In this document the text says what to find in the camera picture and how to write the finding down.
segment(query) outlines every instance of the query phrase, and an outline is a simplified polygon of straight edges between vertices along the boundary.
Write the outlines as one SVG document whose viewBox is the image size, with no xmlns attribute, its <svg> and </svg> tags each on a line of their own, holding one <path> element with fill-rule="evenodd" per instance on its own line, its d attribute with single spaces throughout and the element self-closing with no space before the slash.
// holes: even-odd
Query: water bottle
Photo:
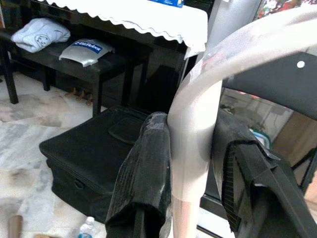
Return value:
<svg viewBox="0 0 317 238">
<path fill-rule="evenodd" d="M 94 221 L 93 217 L 87 217 L 86 222 L 80 227 L 77 238 L 93 238 L 95 236 Z"/>
</svg>

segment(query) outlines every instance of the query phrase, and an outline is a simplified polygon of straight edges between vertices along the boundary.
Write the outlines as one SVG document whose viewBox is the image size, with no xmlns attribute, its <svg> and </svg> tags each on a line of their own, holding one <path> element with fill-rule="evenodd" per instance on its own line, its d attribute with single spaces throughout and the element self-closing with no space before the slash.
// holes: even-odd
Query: folded towel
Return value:
<svg viewBox="0 0 317 238">
<path fill-rule="evenodd" d="M 53 42 L 65 42 L 69 37 L 70 32 L 64 26 L 48 18 L 35 18 L 14 33 L 11 40 L 18 47 L 34 53 Z"/>
</svg>

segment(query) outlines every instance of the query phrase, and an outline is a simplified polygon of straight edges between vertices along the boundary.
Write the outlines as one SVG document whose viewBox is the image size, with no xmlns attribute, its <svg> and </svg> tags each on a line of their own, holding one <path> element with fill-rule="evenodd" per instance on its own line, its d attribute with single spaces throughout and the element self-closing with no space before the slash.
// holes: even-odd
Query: white cloth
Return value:
<svg viewBox="0 0 317 238">
<path fill-rule="evenodd" d="M 53 42 L 65 42 L 70 32 L 64 26 L 48 19 L 36 18 L 11 37 L 16 45 L 28 52 L 34 53 Z"/>
<path fill-rule="evenodd" d="M 127 29 L 163 36 L 165 39 L 184 42 L 188 47 L 185 58 L 205 51 L 208 39 L 208 17 L 200 9 L 183 6 L 167 6 L 148 0 L 47 0 L 59 7 L 68 7 L 79 13 L 112 24 L 123 24 Z"/>
</svg>

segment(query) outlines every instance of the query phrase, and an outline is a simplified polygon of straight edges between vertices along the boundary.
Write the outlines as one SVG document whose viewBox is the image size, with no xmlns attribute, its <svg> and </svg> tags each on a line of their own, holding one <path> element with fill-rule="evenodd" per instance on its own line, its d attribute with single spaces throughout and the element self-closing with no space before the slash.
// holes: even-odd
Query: blue label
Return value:
<svg viewBox="0 0 317 238">
<path fill-rule="evenodd" d="M 88 48 L 89 50 L 94 51 L 95 53 L 99 54 L 99 52 L 103 49 L 101 46 L 86 42 L 86 41 L 76 41 L 72 44 L 72 46 L 81 46 Z"/>
<path fill-rule="evenodd" d="M 93 237 L 89 234 L 83 233 L 83 234 L 79 234 L 79 236 L 77 238 L 93 238 Z"/>
</svg>

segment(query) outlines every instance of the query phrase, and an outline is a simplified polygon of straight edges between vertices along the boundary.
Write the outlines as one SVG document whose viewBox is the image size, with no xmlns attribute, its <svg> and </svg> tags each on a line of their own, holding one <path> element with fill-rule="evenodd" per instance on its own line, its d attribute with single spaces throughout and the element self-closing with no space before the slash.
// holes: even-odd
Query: tiled floor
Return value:
<svg viewBox="0 0 317 238">
<path fill-rule="evenodd" d="M 15 214 L 24 217 L 22 238 L 39 233 L 74 238 L 85 216 L 52 193 L 52 173 L 38 145 L 89 119 L 92 107 L 56 88 L 46 92 L 20 73 L 14 78 L 19 104 L 9 102 L 0 83 L 0 238 L 7 237 L 7 220 Z M 223 238 L 234 237 L 226 220 L 204 210 L 199 224 Z M 95 237 L 106 237 L 103 224 L 97 223 Z M 209 236 L 198 231 L 197 237 Z"/>
</svg>

